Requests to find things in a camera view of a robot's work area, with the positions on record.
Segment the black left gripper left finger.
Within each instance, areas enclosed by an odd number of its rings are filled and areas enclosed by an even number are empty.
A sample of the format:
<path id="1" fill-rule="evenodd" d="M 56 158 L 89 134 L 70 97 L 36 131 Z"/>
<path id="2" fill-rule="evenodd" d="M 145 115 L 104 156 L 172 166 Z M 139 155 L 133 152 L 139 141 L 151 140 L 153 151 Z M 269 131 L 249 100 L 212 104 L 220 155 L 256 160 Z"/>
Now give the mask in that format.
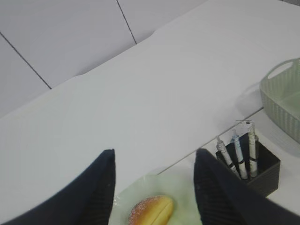
<path id="1" fill-rule="evenodd" d="M 7 225 L 107 225 L 116 184 L 115 151 L 104 150 L 76 179 Z"/>

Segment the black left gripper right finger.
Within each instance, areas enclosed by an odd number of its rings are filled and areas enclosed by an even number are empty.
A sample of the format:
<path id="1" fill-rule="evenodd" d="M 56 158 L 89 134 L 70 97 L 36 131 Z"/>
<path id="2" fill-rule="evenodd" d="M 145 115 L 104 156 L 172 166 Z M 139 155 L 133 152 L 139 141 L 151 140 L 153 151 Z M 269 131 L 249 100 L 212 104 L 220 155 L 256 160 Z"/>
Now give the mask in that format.
<path id="1" fill-rule="evenodd" d="M 204 225 L 298 225 L 300 217 L 251 190 L 208 150 L 194 164 L 195 200 Z"/>

